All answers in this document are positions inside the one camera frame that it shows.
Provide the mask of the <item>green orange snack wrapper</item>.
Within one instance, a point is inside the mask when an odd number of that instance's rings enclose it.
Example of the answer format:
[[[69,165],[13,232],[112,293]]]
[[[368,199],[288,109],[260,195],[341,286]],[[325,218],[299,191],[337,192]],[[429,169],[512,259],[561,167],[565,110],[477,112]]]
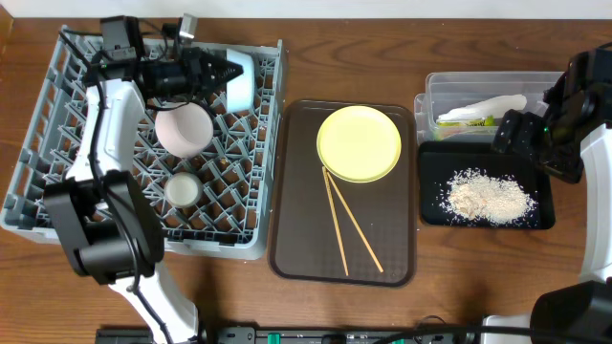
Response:
[[[437,125],[441,127],[494,126],[495,118],[493,116],[488,116],[485,118],[438,120]]]

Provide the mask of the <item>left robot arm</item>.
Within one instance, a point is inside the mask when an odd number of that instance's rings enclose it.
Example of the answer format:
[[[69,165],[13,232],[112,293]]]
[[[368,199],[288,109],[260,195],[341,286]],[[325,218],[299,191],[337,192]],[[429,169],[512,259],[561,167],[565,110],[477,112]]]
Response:
[[[159,29],[163,52],[152,57],[141,19],[101,20],[102,46],[85,60],[87,114],[76,158],[64,179],[45,187],[43,204],[73,270],[122,295],[149,327],[153,343],[202,343],[197,307],[164,264],[164,234],[132,168],[138,126],[149,111],[201,105],[218,90],[227,109],[249,109],[253,58],[213,54],[192,45],[196,19]]]

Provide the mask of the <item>pink white bowl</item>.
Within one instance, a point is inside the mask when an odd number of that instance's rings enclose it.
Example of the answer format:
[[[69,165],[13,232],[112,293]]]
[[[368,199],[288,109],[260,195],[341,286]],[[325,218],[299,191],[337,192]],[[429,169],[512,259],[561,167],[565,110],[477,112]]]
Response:
[[[189,103],[178,109],[158,112],[155,132],[168,153],[189,159],[208,147],[214,129],[208,112],[200,105]]]

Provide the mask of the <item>white cup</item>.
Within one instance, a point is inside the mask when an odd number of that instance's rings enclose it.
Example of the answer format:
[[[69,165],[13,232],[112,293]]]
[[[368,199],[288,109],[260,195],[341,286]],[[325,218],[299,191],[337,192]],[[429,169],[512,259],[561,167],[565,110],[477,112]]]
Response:
[[[181,172],[168,179],[164,186],[164,198],[178,208],[195,205],[203,194],[201,181],[193,174]]]

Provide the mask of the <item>light blue bowl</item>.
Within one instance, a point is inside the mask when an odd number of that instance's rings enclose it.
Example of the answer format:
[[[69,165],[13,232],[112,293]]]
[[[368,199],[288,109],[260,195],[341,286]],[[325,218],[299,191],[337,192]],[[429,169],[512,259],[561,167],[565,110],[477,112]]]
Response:
[[[249,110],[255,94],[254,61],[249,54],[234,50],[227,50],[227,60],[238,64],[243,73],[226,84],[226,109],[230,113]]]

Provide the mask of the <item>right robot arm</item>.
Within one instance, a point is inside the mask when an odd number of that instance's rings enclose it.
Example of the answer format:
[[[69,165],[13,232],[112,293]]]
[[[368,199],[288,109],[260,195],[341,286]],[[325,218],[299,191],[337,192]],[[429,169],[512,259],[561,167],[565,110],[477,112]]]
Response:
[[[541,295],[528,314],[490,315],[486,328],[550,331],[554,343],[611,338],[611,46],[572,57],[543,97],[544,116],[509,110],[492,142],[546,174],[587,185],[587,234],[576,285]]]

